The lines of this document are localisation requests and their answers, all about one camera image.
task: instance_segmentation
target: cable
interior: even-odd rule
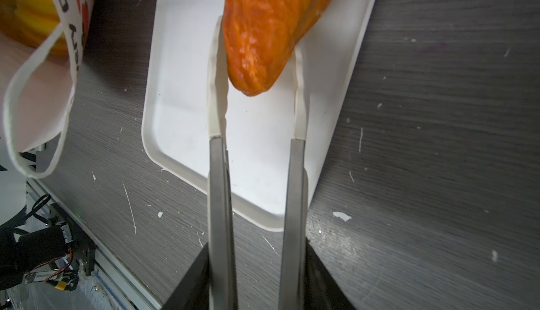
[[[68,272],[69,274],[64,274],[62,279],[58,281],[48,280],[45,281],[45,283],[55,287],[58,290],[73,291],[77,289],[77,285],[79,284],[79,275],[75,273],[75,270],[70,270]]]
[[[59,273],[63,272],[64,270],[66,270],[71,265],[72,261],[73,261],[73,250],[71,248],[69,248],[69,262],[65,266],[63,266],[62,268],[58,269],[55,273],[53,273],[52,275],[47,277],[45,279],[45,282],[47,282],[48,280],[50,280],[54,276],[58,275]]]
[[[26,222],[27,219],[31,218],[32,216],[34,216],[36,219],[38,219],[39,221],[43,222],[44,224],[47,224],[47,219],[45,219],[44,217],[42,217],[41,215],[38,215],[37,212],[43,208],[48,202],[49,200],[51,199],[51,194],[44,194],[42,195],[41,197],[39,197],[39,199],[37,199],[37,201],[34,203],[34,205],[32,206],[32,210],[30,211],[30,213],[28,213],[25,217],[24,217],[24,222]]]
[[[18,219],[18,220],[14,220],[13,223],[15,224],[15,226],[22,226],[26,223],[26,221],[31,218],[32,216],[35,216],[38,220],[40,220],[41,222],[44,222],[44,223],[47,223],[47,219],[45,219],[44,217],[42,217],[41,215],[37,215],[36,213],[41,209],[43,208],[48,202],[49,200],[51,199],[51,194],[44,194],[43,196],[41,196],[39,199],[37,199],[37,201],[34,203],[33,207],[32,207],[32,210],[30,211],[30,213],[26,214],[25,216],[23,216],[22,218]]]
[[[64,258],[64,257],[65,257],[65,255],[64,255],[64,256],[57,257],[57,258],[53,258],[52,260],[50,260],[50,261],[48,261],[48,262],[45,262],[45,263],[42,263],[42,264],[38,265],[37,267],[35,267],[35,268],[32,269],[31,271],[34,271],[34,270],[36,270],[37,268],[41,268],[41,267],[43,267],[44,265],[47,265],[47,264],[49,264],[49,263],[52,263],[52,262],[54,262],[54,261],[56,261],[56,260],[59,260],[59,259],[61,259],[61,258]]]
[[[14,234],[19,234],[19,235],[26,235],[26,234],[29,234],[29,232],[27,232],[27,231],[24,230],[24,229],[11,228],[11,230],[13,231]]]
[[[11,308],[12,304],[11,301],[6,302],[4,305],[0,306],[0,310],[5,310]]]

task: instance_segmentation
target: black lettering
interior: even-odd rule
[[[77,42],[75,41],[75,32],[77,32],[77,28],[75,25],[70,24],[69,29],[71,30],[71,43],[73,44],[73,50],[75,50],[75,64],[79,65],[79,50],[77,49]]]
[[[68,0],[58,0],[60,2],[60,6],[62,7],[62,11],[66,13],[69,9]]]

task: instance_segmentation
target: yellow tape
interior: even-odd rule
[[[64,290],[66,286],[68,286],[66,282],[59,281],[55,288],[58,290]]]

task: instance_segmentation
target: gray wood-grain table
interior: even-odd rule
[[[45,182],[164,301],[206,198],[141,143],[155,5],[96,0]],[[376,1],[307,221],[358,309],[540,308],[539,65],[540,0]],[[276,308],[282,233],[234,228],[240,307]]]

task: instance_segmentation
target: metal frame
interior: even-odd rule
[[[238,309],[233,216],[228,156],[221,137],[210,139],[208,185],[208,254],[210,310]]]
[[[47,188],[40,180],[27,179],[26,189],[32,194],[42,196],[51,194],[52,199],[49,202],[60,205],[68,215],[83,229],[83,231],[96,244],[96,269],[94,274],[96,278],[103,281],[106,287],[110,288],[112,293],[116,293],[115,298],[127,310],[133,310],[133,306],[124,296],[129,297],[129,300],[137,307],[138,310],[159,310],[163,306],[156,297],[150,292],[144,284],[141,283],[131,273],[126,266],[111,252],[103,242],[101,242],[91,230],[82,222],[82,220],[71,212],[69,208],[58,197]]]
[[[306,266],[307,174],[305,140],[291,140],[281,254],[279,310],[303,309]]]

